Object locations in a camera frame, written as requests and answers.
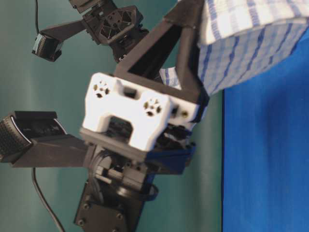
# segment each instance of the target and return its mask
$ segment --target cable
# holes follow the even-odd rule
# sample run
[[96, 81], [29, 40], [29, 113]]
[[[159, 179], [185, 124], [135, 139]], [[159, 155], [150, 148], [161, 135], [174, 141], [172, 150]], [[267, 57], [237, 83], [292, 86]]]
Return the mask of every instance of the cable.
[[47, 209], [49, 214], [52, 216], [52, 219], [54, 220], [59, 231], [65, 232], [61, 222], [59, 221], [59, 219], [57, 218], [57, 216], [55, 215], [55, 213], [53, 212], [53, 210], [51, 209], [51, 207], [49, 206], [49, 204], [47, 203], [46, 199], [44, 198], [44, 196], [42, 194], [42, 191], [41, 191], [41, 189], [38, 185], [38, 182], [37, 182], [37, 177], [36, 177], [36, 174], [35, 174], [35, 168], [32, 168], [32, 182], [33, 182], [33, 185], [35, 187], [35, 190], [37, 191], [37, 193], [40, 197], [40, 200], [42, 201], [43, 205], [45, 206], [45, 208]]
[[40, 30], [38, 24], [38, 0], [35, 0], [35, 29], [37, 30], [37, 34], [39, 34]]

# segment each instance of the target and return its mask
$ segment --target mesh speaker grille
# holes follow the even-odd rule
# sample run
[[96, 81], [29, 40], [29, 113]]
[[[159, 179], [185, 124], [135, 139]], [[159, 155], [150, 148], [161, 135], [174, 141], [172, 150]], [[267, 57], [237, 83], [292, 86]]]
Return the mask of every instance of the mesh speaker grille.
[[15, 128], [10, 116], [0, 122], [0, 161], [30, 144]]

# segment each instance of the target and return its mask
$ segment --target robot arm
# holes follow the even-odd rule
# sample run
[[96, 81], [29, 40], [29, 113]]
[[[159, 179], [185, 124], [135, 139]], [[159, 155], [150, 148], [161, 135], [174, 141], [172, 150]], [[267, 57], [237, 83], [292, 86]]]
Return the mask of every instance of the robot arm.
[[117, 8], [112, 0], [70, 0], [70, 4], [79, 13], [89, 11], [82, 20], [41, 30], [33, 54], [54, 62], [62, 54], [63, 42], [86, 30], [96, 44], [109, 45], [119, 62], [148, 33], [141, 28], [143, 15], [136, 6]]
[[[187, 141], [209, 100], [197, 75], [197, 35], [204, 0], [180, 1], [158, 26], [144, 34], [139, 27], [142, 16], [136, 7], [115, 10], [109, 0], [70, 2], [80, 13], [92, 9], [82, 21], [42, 30], [42, 38], [58, 41], [58, 47], [86, 28], [97, 43], [109, 44], [114, 56], [124, 59], [113, 75], [92, 76], [80, 129], [85, 144], [60, 128], [60, 134], [49, 134], [52, 121], [42, 129], [33, 126], [34, 119], [55, 119], [55, 113], [17, 113], [8, 118], [16, 121], [23, 116], [31, 130], [43, 133], [39, 138], [36, 134], [29, 136], [19, 124], [10, 124], [14, 130], [9, 131], [28, 143], [17, 155], [6, 154], [2, 161], [14, 167], [87, 168], [88, 181], [74, 223], [85, 232], [134, 232], [144, 203], [158, 195], [158, 188], [152, 184], [155, 175], [182, 174], [195, 150], [195, 144]], [[72, 29], [65, 30], [68, 33], [61, 33], [70, 26]], [[38, 47], [47, 41], [42, 38], [37, 38]], [[154, 81], [178, 40], [176, 72], [181, 89]]]

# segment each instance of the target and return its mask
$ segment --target white 3d-printed part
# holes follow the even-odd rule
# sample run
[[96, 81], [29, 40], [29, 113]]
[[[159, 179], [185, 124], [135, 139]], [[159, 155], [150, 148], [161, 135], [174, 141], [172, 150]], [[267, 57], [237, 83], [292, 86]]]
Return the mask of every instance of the white 3d-printed part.
[[[134, 98], [124, 88], [135, 90]], [[133, 128], [129, 145], [142, 151], [153, 149], [167, 124], [191, 129], [199, 106], [103, 73], [92, 76], [85, 98], [83, 127], [105, 132], [112, 116], [129, 121]]]

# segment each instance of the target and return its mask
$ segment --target blue and white plaid fabric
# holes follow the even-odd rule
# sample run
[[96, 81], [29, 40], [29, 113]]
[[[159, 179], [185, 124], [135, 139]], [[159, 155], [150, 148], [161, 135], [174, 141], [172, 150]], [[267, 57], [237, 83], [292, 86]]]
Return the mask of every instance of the blue and white plaid fabric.
[[[288, 57], [309, 26], [309, 0], [207, 0], [198, 74], [209, 95], [246, 81]], [[180, 88], [175, 68], [162, 69]]]

